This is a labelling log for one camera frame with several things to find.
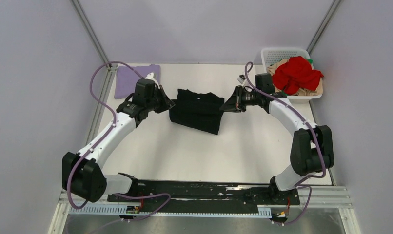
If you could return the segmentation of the black t shirt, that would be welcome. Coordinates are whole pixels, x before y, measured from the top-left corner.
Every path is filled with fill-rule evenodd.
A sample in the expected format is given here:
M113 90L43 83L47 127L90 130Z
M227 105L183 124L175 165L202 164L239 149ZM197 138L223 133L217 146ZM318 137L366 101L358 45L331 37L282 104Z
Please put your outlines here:
M175 106L169 110L172 123L218 135L223 111L219 108L225 99L211 92L195 93L178 89Z

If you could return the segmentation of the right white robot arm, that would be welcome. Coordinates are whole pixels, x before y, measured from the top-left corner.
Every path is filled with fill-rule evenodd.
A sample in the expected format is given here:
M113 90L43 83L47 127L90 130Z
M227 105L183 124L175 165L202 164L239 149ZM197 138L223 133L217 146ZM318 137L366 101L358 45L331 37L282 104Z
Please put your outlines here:
M230 98L220 107L224 112L245 112L248 106L259 106L275 117L293 137L290 165L271 179L274 185L268 190L273 203L281 203L289 190L309 178L323 178L334 165L332 131L327 125L317 125L306 119L283 92L275 91L272 76L255 75L255 86L245 75L238 77Z

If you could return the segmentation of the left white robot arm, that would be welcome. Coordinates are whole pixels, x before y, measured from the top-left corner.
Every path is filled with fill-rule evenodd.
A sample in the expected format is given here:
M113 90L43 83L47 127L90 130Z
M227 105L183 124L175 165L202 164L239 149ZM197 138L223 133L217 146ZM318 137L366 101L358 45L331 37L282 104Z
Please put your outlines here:
M174 107L163 87L152 77L136 82L135 91L119 105L110 123L77 153L67 152L62 158L62 187L68 197L77 195L97 202L103 195L120 194L127 201L138 198L139 188L125 173L105 175L105 162L112 152L150 112L161 113Z

